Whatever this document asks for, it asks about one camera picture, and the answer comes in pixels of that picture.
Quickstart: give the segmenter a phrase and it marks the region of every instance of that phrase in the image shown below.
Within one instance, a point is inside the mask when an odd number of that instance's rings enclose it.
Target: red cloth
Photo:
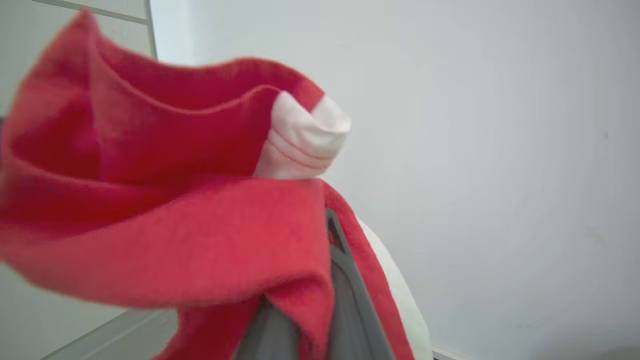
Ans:
[[[129,307],[177,307],[159,359],[228,359],[265,294],[325,355],[333,208],[398,359],[413,359],[384,273],[320,179],[250,177],[282,90],[323,96],[284,65],[161,65],[81,12],[21,84],[2,132],[0,254],[32,283]]]

